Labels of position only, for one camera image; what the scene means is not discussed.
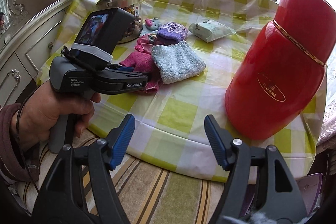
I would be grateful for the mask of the left hand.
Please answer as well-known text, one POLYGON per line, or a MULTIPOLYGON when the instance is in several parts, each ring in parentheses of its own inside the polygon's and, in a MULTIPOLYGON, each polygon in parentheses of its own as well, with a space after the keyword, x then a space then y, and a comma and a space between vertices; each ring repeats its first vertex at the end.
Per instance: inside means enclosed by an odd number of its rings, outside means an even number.
POLYGON ((19 147, 26 151, 49 139, 50 129, 61 115, 76 114, 79 120, 75 123, 75 135, 79 137, 94 115, 94 103, 100 101, 101 95, 98 93, 94 93, 89 100, 61 96, 47 81, 34 92, 22 110, 13 115, 10 130, 18 138, 19 147))

